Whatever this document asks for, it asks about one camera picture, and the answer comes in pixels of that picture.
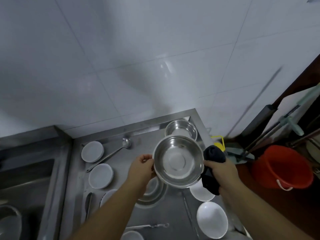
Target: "white bowl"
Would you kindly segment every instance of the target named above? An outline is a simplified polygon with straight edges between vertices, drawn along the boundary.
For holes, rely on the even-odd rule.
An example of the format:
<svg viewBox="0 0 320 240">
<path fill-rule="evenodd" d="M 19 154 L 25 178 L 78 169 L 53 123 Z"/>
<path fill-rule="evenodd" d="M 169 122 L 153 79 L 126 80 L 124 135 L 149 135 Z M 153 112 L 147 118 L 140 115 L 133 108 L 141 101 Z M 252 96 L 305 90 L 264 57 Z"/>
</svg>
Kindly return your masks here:
<svg viewBox="0 0 320 240">
<path fill-rule="evenodd" d="M 103 145 L 98 141 L 92 141 L 84 146 L 81 157 L 85 162 L 94 163 L 102 157 L 103 153 Z"/>
<path fill-rule="evenodd" d="M 136 231 L 128 231 L 122 235 L 120 240 L 144 240 L 143 236 Z"/>
<path fill-rule="evenodd" d="M 104 196 L 102 197 L 101 201 L 100 201 L 100 207 L 106 203 L 108 201 L 108 199 L 110 199 L 110 197 L 116 192 L 117 190 L 116 189 L 112 189 L 112 190 L 109 190 L 108 192 L 106 192 L 104 194 Z"/>
<path fill-rule="evenodd" d="M 220 205 L 214 202 L 202 203 L 197 211 L 197 222 L 206 236 L 222 238 L 228 230 L 228 218 Z"/>
<path fill-rule="evenodd" d="M 199 201 L 207 202 L 214 198 L 214 194 L 210 193 L 209 190 L 203 187 L 202 180 L 199 180 L 195 185 L 190 187 L 190 192 L 194 198 Z"/>
<path fill-rule="evenodd" d="M 109 164 L 98 164 L 89 174 L 89 184 L 94 189 L 107 187 L 113 178 L 113 170 Z"/>
</svg>

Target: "bucket handle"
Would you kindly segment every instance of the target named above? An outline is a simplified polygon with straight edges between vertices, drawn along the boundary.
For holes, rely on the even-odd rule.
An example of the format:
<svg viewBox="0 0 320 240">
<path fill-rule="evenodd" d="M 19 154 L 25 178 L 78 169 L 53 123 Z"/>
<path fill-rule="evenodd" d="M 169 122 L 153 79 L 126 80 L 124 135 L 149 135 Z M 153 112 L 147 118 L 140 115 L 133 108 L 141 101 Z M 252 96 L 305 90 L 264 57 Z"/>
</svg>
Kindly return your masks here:
<svg viewBox="0 0 320 240">
<path fill-rule="evenodd" d="M 293 189 L 293 187 L 290 187 L 289 189 L 285 189 L 285 188 L 283 188 L 282 187 L 282 185 L 281 185 L 281 183 L 280 183 L 280 180 L 278 180 L 277 179 L 277 184 L 279 185 L 279 187 L 282 189 L 282 190 L 284 190 L 284 191 L 290 191 L 290 190 L 292 190 Z"/>
</svg>

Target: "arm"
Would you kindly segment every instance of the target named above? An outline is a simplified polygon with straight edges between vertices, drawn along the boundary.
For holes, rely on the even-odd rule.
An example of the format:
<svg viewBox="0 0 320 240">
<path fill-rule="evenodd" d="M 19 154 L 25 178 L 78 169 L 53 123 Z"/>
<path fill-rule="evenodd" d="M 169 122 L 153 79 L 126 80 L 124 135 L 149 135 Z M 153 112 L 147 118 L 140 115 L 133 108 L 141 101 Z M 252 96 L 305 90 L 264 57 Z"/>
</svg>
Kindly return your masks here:
<svg viewBox="0 0 320 240">
<path fill-rule="evenodd" d="M 237 214 L 253 239 L 306 239 L 310 236 L 247 188 L 238 177 L 236 166 L 227 158 L 225 163 L 205 161 L 220 184 L 219 193 Z"/>
<path fill-rule="evenodd" d="M 155 176 L 151 154 L 143 154 L 130 166 L 124 184 L 99 208 L 69 240 L 119 240 L 138 198 Z"/>
</svg>

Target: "person's left hand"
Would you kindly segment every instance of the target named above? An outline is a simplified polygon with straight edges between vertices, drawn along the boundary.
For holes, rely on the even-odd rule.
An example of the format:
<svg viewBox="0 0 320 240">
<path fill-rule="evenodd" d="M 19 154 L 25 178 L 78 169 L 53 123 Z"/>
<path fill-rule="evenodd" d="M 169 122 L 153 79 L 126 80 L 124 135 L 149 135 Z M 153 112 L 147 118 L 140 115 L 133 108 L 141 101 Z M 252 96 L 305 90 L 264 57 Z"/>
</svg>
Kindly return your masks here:
<svg viewBox="0 0 320 240">
<path fill-rule="evenodd" d="M 130 166 L 126 183 L 138 190 L 140 197 L 146 192 L 150 179 L 156 176 L 153 164 L 152 154 L 142 154 Z"/>
</svg>

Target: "metal bowl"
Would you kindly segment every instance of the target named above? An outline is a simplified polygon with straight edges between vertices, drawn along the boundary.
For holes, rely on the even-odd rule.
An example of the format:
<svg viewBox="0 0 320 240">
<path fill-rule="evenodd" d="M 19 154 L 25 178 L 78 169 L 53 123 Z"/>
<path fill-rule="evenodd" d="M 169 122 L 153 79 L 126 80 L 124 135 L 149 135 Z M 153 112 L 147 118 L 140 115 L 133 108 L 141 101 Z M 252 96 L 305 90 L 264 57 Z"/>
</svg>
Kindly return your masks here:
<svg viewBox="0 0 320 240">
<path fill-rule="evenodd" d="M 154 170 L 165 184 L 188 188 L 203 172 L 203 152 L 198 143 L 185 136 L 167 136 L 155 147 Z"/>
<path fill-rule="evenodd" d="M 136 206 L 139 208 L 150 208 L 156 205 L 165 195 L 167 185 L 158 177 L 151 179 L 146 186 L 146 192 L 138 199 Z"/>
<path fill-rule="evenodd" d="M 186 136 L 193 140 L 197 140 L 198 132 L 196 127 L 189 121 L 174 120 L 167 125 L 167 127 L 165 128 L 164 135 Z"/>
</svg>

